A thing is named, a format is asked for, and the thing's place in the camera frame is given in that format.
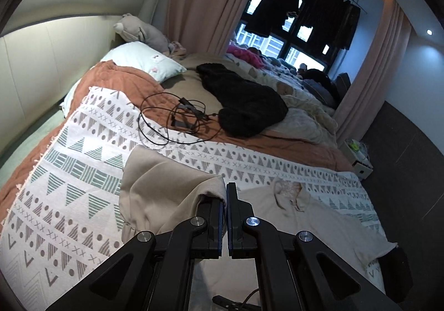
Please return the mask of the yellow green item on cabinet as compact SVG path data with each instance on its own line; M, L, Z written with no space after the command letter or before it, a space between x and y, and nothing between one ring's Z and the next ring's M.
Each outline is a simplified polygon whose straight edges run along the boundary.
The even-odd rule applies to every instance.
M349 141L348 146L350 148L350 150L354 153L359 153L360 151L360 143L357 142L356 140L352 139Z

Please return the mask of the pink curtain right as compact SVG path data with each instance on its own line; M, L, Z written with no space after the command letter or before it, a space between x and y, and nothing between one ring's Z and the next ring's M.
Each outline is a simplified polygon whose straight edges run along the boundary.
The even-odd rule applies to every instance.
M412 25L396 0L384 0L375 36L351 87L334 113L336 140L360 140L385 102L404 57Z

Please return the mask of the rust orange blanket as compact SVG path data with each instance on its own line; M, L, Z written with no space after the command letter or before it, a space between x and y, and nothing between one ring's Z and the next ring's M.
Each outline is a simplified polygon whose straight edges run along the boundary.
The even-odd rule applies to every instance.
M158 124L166 124L166 109L174 105L173 97L166 94L160 83L147 73L132 67L118 67L110 61L98 63L92 70L87 71L80 81L79 88L74 92L72 106L76 109L89 92L89 87L110 88L122 91L129 98L130 103L141 106L142 101L150 96L148 104L154 106L154 110L145 110L144 115ZM47 150L51 141L61 131L65 121L44 132L40 142L31 148L20 164L13 168L13 173L1 188L1 219L7 217L19 189L28 178L36 162ZM312 167L327 168L334 171L352 171L350 162L337 148L315 145L305 140L290 140L279 136L276 132L267 132L250 139L237 139L229 137L226 132L219 129L216 121L211 121L205 130L198 133L198 137L206 139L214 136L215 142L231 143L246 149L265 153L298 164Z

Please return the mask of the pink knitted item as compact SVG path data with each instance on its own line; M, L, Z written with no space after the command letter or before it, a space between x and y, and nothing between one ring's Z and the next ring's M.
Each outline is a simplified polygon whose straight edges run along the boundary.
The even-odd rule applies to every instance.
M259 55L247 50L230 44L226 50L227 54L232 54L240 60L243 60L253 67L257 69L262 69L264 67L264 63Z

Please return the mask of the grey plush toy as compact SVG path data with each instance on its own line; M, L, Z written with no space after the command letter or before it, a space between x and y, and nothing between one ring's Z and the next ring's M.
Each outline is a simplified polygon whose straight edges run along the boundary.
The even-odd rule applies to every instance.
M168 52L168 39L164 34L149 23L129 13L113 25L113 30L126 42L142 42L152 49L165 53Z

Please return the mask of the white patterned geometric blanket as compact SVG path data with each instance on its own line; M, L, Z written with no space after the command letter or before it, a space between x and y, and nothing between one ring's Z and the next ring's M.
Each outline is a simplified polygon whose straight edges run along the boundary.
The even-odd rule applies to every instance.
M269 152L222 142L199 142L176 131L171 142L148 132L121 91L93 87L22 182L1 233L1 272L26 310L44 310L121 247L118 200L123 168L137 145L235 182L240 193L295 181L315 199L383 232L359 179Z

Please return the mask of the white pillow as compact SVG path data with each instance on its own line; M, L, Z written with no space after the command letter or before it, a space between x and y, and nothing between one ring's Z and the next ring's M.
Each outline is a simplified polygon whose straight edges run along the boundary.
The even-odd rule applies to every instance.
M133 67L146 72L158 83L177 76L187 69L170 57L136 41L111 49L101 60L113 61L119 67Z

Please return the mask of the beige jacket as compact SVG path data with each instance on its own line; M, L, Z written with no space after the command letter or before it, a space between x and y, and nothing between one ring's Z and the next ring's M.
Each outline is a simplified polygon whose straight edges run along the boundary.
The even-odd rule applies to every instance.
M119 208L124 220L121 240L126 243L143 230L162 234L196 215L203 196L226 200L226 186L211 175L137 146L123 169ZM359 220L342 215L316 200L305 184L276 179L270 185L239 192L254 214L278 230L313 233L355 270L367 266L396 248L383 235Z

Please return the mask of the white bedside drawer cabinet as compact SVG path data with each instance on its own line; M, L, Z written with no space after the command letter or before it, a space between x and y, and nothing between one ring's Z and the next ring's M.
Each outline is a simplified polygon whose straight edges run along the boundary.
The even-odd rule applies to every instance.
M360 143L359 153L354 153L350 150L348 143L352 139L346 139L339 147L343 155L350 162L353 167L354 173L358 176L360 180L366 179L373 171L373 166L370 162L370 156L367 151L367 147Z

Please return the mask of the dark hanging clothes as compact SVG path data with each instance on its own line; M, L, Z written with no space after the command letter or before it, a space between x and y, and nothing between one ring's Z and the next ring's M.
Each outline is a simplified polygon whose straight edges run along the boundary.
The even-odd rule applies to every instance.
M360 18L360 7L350 0L260 0L245 30L261 37L282 29L295 17L303 27L312 29L318 49L325 46L350 49Z

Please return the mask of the padded cream headboard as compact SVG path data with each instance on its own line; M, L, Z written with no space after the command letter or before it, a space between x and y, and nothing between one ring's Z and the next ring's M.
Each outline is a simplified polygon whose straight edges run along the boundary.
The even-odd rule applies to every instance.
M158 0L23 0L1 37L1 149L61 100L118 42L126 13L152 18Z

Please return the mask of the black knitted garment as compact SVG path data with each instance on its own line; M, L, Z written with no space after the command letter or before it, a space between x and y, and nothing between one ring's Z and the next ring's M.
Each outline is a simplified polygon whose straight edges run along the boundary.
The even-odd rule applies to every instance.
M269 86L244 79L222 64L200 64L196 72L203 88L221 104L218 122L229 136L252 138L285 119L288 107Z

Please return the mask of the cream crumpled bedding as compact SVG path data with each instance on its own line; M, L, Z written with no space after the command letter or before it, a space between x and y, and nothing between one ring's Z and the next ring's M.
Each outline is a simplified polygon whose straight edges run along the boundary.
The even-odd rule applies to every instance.
M338 125L332 118L333 110L310 94L288 68L267 63L265 68L259 69L230 53L226 53L223 59L228 61L226 68L247 80L272 88L285 102L286 117L269 127L269 131L285 138L337 147Z

